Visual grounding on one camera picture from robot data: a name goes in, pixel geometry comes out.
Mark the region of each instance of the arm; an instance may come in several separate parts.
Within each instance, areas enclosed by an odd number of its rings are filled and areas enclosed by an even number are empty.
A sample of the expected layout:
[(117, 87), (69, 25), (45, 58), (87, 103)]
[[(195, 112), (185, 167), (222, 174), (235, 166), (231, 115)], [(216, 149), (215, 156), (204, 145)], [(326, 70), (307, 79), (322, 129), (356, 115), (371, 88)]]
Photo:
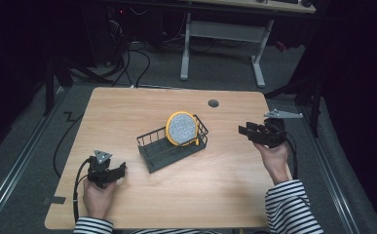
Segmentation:
[(84, 203), (87, 217), (79, 217), (73, 233), (112, 233), (113, 223), (106, 220), (112, 203), (116, 181), (102, 189), (96, 184), (84, 180)]
[(271, 233), (323, 233), (310, 211), (310, 201), (303, 183), (289, 180), (285, 144), (275, 148), (254, 143), (275, 187), (266, 194), (266, 213)]

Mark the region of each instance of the black and white striped shirt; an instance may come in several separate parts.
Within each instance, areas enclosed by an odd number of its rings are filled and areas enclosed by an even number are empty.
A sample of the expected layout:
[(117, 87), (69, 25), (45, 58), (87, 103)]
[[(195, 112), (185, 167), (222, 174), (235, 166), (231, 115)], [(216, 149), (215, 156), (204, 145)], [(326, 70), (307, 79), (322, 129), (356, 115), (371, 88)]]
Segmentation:
[[(266, 194), (266, 213), (273, 234), (323, 233), (310, 211), (303, 183), (296, 179), (277, 184)], [(91, 217), (80, 217), (73, 233), (112, 233), (113, 223)], [(196, 229), (144, 229), (132, 234), (218, 234)]]
[(266, 213), (271, 233), (323, 233), (310, 211), (303, 183), (298, 179), (268, 190)]

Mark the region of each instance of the black circle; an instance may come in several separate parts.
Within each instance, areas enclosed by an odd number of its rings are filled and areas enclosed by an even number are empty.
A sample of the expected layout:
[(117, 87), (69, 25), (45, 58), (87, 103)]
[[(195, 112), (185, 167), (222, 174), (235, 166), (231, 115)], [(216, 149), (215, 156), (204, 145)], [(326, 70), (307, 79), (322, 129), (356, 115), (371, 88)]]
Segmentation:
[(218, 107), (219, 102), (218, 102), (218, 100), (216, 100), (216, 99), (211, 99), (211, 100), (208, 101), (208, 105), (209, 105), (210, 107), (215, 108), (215, 107)]

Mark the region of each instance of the desk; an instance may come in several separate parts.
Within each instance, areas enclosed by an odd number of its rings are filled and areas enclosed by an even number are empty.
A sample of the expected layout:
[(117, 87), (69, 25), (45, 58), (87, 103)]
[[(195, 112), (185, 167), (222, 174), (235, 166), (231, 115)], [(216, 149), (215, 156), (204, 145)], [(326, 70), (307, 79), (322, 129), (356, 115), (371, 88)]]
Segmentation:
[[(208, 106), (210, 99), (219, 106)], [(199, 116), (209, 130), (207, 147), (149, 174), (136, 138), (179, 110)], [(266, 112), (257, 92), (96, 88), (55, 194), (66, 202), (51, 204), (46, 227), (74, 228), (75, 176), (94, 149), (113, 154), (111, 168), (127, 162), (108, 215), (115, 228), (266, 226), (264, 197), (273, 184), (259, 152), (238, 133), (246, 121), (262, 124)], [(79, 214), (86, 215), (82, 184)]]
[[(293, 13), (313, 14), (316, 11), (316, 9), (313, 6), (306, 8), (302, 6), (300, 2), (298, 4), (289, 4), (271, 0), (264, 3), (258, 3), (255, 0), (190, 0), (189, 3), (191, 2), (264, 9), (270, 11), (286, 11)], [(274, 21), (270, 19), (268, 20), (267, 25), (265, 27), (256, 27), (229, 23), (209, 22), (202, 20), (191, 20), (191, 14), (188, 13), (185, 27), (185, 46), (182, 56), (180, 79), (188, 79), (189, 43), (191, 36), (225, 40), (237, 40), (259, 43), (259, 47), (255, 51), (255, 56), (251, 57), (251, 64), (254, 69), (254, 75), (257, 82), (257, 86), (260, 88), (264, 88), (265, 82), (259, 62), (263, 54), (264, 48), (267, 44), (267, 40), (270, 36), (273, 23)]]

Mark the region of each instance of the yellow round object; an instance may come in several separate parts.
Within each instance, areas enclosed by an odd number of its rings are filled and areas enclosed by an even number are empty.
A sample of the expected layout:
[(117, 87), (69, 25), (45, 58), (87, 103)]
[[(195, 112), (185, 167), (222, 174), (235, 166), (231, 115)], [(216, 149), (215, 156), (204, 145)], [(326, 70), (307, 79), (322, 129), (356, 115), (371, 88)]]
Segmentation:
[(166, 137), (174, 145), (185, 146), (192, 141), (196, 141), (198, 145), (197, 133), (197, 121), (192, 114), (186, 111), (173, 113), (167, 121)]

